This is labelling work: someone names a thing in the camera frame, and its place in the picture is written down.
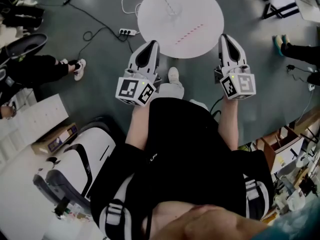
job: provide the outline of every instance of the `floor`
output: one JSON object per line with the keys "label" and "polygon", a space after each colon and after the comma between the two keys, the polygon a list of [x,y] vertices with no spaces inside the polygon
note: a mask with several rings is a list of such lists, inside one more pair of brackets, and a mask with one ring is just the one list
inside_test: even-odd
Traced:
{"label": "floor", "polygon": [[[61,4],[64,0],[40,0],[44,4]],[[142,0],[126,0],[127,10],[134,10]],[[273,35],[288,34],[291,43],[315,46],[318,42],[316,24],[305,21],[300,14],[286,19],[276,16],[261,20],[264,2],[261,0],[216,0],[224,16],[224,32],[235,38],[246,52],[247,62],[255,75],[256,95],[239,102],[239,143],[244,144],[262,137],[299,118],[307,106],[311,93],[308,85],[294,81],[287,75],[286,65],[312,67],[305,62],[284,58],[277,54]],[[93,14],[115,32],[119,28],[137,29],[134,14],[124,14],[121,0],[72,0],[72,3]],[[45,7],[44,22],[39,32],[49,40],[40,52],[58,59],[69,60],[78,56],[86,44],[83,34],[97,31],[101,25],[71,6]],[[135,50],[144,43],[141,35],[130,39]],[[115,98],[118,77],[122,76],[131,52],[126,43],[117,41],[103,30],[82,52],[87,67],[83,79],[75,82],[68,75],[61,80],[40,88],[41,98],[59,93],[69,113],[70,120],[80,127],[99,115],[112,116],[127,132],[131,119],[131,106]],[[208,108],[223,95],[219,84],[214,84],[214,68],[219,64],[218,46],[210,52],[192,59],[174,60],[160,57],[159,73],[165,76],[169,67],[179,69],[180,81],[185,87],[184,99],[195,99]],[[303,79],[307,74],[294,72]],[[320,103],[319,88],[312,95],[308,110]]]}

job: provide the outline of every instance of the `black and white device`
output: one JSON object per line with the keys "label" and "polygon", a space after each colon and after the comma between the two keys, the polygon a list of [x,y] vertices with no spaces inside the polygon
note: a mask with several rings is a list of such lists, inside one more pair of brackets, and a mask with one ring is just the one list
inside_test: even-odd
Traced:
{"label": "black and white device", "polygon": [[255,76],[247,64],[245,51],[227,34],[219,40],[221,65],[214,70],[215,82],[221,83],[229,100],[246,99],[256,94]]}
{"label": "black and white device", "polygon": [[99,117],[79,131],[77,138],[49,157],[33,178],[34,185],[51,201],[58,218],[77,204],[91,215],[91,187],[100,169],[124,134],[109,117]]}
{"label": "black and white device", "polygon": [[130,57],[128,68],[119,77],[115,97],[120,101],[144,107],[161,83],[157,74],[160,47],[152,40],[141,45]]}

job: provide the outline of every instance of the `white cable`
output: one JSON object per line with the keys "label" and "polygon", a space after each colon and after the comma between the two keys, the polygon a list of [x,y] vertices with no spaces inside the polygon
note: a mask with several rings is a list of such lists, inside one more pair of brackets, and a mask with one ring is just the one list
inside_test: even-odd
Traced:
{"label": "white cable", "polygon": [[124,9],[124,0],[121,0],[121,7],[122,7],[122,11],[125,13],[125,14],[135,14],[135,16],[138,18],[138,7],[141,5],[141,3],[138,3],[135,8],[134,8],[134,11],[125,11]]}
{"label": "white cable", "polygon": [[302,118],[302,116],[305,114],[305,111],[306,111],[306,110],[307,110],[307,108],[309,107],[310,102],[311,102],[311,98],[312,98],[312,94],[314,94],[314,90],[312,90],[312,92],[311,92],[311,95],[310,95],[310,99],[309,99],[308,105],[306,105],[306,107],[305,107],[305,109],[303,110],[302,115],[300,116],[300,118],[299,118],[297,121],[295,121],[296,123],[298,123],[298,122],[300,121],[300,119]]}

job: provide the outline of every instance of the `white sneaker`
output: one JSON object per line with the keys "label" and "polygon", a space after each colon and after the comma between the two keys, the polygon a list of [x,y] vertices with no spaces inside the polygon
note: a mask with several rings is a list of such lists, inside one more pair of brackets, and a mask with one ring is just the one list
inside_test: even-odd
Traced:
{"label": "white sneaker", "polygon": [[61,64],[68,64],[68,60],[66,58],[64,58],[63,60],[60,60]]}
{"label": "white sneaker", "polygon": [[179,71],[176,67],[171,67],[168,72],[169,83],[179,81]]}
{"label": "white sneaker", "polygon": [[82,58],[77,62],[78,65],[80,65],[80,68],[75,70],[74,73],[74,80],[79,81],[84,76],[84,71],[86,67],[86,61]]}

